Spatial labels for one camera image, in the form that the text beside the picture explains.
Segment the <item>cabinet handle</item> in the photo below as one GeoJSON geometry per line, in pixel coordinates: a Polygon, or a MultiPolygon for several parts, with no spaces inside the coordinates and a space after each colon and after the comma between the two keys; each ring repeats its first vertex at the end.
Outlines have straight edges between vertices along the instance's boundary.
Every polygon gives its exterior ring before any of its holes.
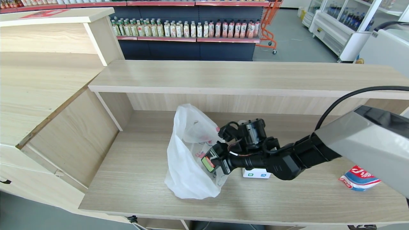
{"type": "Polygon", "coordinates": [[[3,183],[3,184],[6,184],[6,185],[9,185],[9,184],[11,184],[11,180],[6,180],[6,181],[0,181],[1,183],[3,183]]]}

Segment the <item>cabinet door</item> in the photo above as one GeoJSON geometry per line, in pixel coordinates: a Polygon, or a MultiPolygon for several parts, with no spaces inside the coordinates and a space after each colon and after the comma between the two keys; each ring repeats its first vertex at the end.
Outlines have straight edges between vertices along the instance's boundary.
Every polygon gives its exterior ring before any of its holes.
{"type": "Polygon", "coordinates": [[[128,223],[125,217],[78,210],[84,193],[75,189],[52,173],[32,171],[0,164],[0,190],[32,201],[60,207],[69,212],[100,219],[128,223]]]}

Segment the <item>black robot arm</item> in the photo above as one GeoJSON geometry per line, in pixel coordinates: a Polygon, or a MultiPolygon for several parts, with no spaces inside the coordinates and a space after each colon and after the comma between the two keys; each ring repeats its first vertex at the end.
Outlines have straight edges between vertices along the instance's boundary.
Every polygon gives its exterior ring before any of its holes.
{"type": "Polygon", "coordinates": [[[241,124],[230,122],[223,126],[219,137],[234,142],[217,142],[212,146],[202,159],[207,170],[212,172],[221,167],[225,174],[230,174],[235,168],[260,168],[281,180],[292,180],[305,169],[341,157],[314,133],[280,147],[276,138],[266,136],[264,127],[263,119],[241,124]]]}

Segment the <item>checkout counter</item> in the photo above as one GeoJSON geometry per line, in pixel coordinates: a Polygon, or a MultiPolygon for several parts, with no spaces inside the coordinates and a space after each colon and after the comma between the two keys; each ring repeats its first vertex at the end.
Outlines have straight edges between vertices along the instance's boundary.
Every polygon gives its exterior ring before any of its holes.
{"type": "MultiPolygon", "coordinates": [[[[102,219],[136,215],[150,229],[188,230],[192,220],[288,228],[409,223],[405,198],[387,185],[355,192],[338,181],[354,165],[343,158],[292,181],[235,170],[219,196],[204,200],[179,199],[164,183],[179,104],[195,105],[219,126],[263,118],[267,135],[285,144],[310,134],[348,92],[409,86],[392,67],[130,61],[109,23],[112,8],[20,19],[32,13],[0,15],[0,177],[11,181],[2,191],[102,219]]],[[[409,94],[357,95],[326,122],[361,104],[400,114],[409,94]]]]}

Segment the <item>wooden countertop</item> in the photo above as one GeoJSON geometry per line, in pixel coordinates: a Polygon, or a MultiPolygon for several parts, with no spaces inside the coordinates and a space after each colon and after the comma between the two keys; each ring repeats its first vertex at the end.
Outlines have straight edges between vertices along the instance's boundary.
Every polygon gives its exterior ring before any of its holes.
{"type": "MultiPolygon", "coordinates": [[[[113,61],[89,85],[98,92],[340,97],[369,86],[409,86],[386,65],[238,61],[113,61]]],[[[359,98],[409,99],[402,91],[359,98]]]]}
{"type": "MultiPolygon", "coordinates": [[[[309,135],[319,116],[207,113],[219,126],[263,118],[281,145],[309,135]]],[[[338,178],[354,164],[340,158],[305,170],[292,181],[230,174],[216,198],[179,199],[164,183],[174,112],[135,111],[120,132],[79,206],[114,215],[258,224],[401,223],[405,198],[381,183],[365,192],[338,178]]]]}
{"type": "Polygon", "coordinates": [[[102,69],[97,54],[2,52],[1,143],[20,143],[102,69]]]}
{"type": "Polygon", "coordinates": [[[91,23],[114,13],[112,7],[83,8],[83,9],[55,9],[62,11],[49,17],[24,18],[36,11],[0,14],[0,27],[17,25],[59,24],[59,23],[91,23]]]}

